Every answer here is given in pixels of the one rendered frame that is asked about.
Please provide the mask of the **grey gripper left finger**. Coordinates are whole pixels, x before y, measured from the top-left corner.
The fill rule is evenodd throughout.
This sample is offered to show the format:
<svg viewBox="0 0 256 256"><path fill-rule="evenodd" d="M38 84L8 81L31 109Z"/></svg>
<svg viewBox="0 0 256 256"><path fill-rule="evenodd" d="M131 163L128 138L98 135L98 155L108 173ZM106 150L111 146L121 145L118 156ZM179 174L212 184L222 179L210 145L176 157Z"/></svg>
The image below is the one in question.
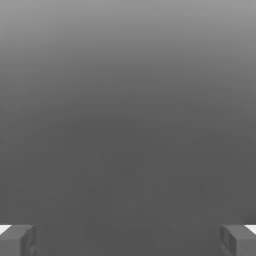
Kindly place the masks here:
<svg viewBox="0 0 256 256"><path fill-rule="evenodd" d="M0 225L0 256L38 256L36 226Z"/></svg>

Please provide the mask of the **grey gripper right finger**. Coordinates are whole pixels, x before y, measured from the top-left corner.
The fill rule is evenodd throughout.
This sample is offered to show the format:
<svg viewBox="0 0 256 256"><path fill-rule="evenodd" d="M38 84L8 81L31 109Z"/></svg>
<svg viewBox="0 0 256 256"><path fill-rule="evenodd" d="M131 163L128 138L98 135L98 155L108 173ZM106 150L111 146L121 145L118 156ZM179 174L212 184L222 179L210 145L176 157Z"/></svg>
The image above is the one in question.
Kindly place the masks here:
<svg viewBox="0 0 256 256"><path fill-rule="evenodd" d="M256 256L256 224L221 225L221 256Z"/></svg>

